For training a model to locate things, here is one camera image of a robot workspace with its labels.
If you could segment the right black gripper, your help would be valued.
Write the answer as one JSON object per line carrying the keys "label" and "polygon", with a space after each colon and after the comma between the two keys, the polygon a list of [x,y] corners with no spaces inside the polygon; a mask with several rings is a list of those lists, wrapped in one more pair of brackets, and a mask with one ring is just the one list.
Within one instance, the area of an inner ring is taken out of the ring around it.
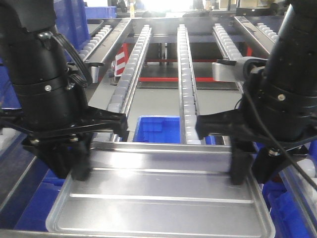
{"label": "right black gripper", "polygon": [[[199,115],[196,132],[200,139],[210,134],[220,134],[242,141],[259,142],[274,149],[294,149],[317,139],[317,119],[311,115],[264,110],[259,116],[256,118],[251,109]],[[253,143],[231,146],[229,175],[233,185],[243,184],[250,168],[258,183],[266,183],[291,165],[285,155],[270,155],[266,147],[259,150],[251,168],[252,154],[255,153]]]}

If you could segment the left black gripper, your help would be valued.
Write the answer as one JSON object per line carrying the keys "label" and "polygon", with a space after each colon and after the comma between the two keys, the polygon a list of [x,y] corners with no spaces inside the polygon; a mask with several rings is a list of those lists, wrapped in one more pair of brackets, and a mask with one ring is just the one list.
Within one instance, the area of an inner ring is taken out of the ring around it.
{"label": "left black gripper", "polygon": [[71,170],[66,152],[58,147],[74,143],[71,147],[72,178],[87,180],[91,172],[90,137],[93,132],[108,130],[124,136],[128,128],[125,113],[110,112],[88,107],[78,119],[58,129],[30,132],[23,140],[23,148],[38,156],[60,179],[65,179]]}

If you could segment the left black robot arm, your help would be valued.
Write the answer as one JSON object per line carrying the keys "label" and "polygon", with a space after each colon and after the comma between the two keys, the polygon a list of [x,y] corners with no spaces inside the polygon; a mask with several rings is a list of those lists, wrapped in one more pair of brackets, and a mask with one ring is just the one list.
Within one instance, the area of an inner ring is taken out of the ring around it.
{"label": "left black robot arm", "polygon": [[94,132],[123,136],[127,118],[88,105],[91,74],[55,20],[51,0],[1,1],[0,57],[21,107],[4,109],[0,124],[25,133],[23,147],[59,178],[84,181]]}

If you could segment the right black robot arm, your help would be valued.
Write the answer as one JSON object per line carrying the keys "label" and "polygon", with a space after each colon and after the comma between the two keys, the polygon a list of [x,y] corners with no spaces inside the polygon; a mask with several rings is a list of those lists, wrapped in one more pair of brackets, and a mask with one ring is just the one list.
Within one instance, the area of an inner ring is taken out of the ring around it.
{"label": "right black robot arm", "polygon": [[257,182],[294,163],[295,150],[317,137],[317,3],[292,0],[265,66],[244,67],[237,109],[197,117],[199,138],[230,137],[229,175]]}

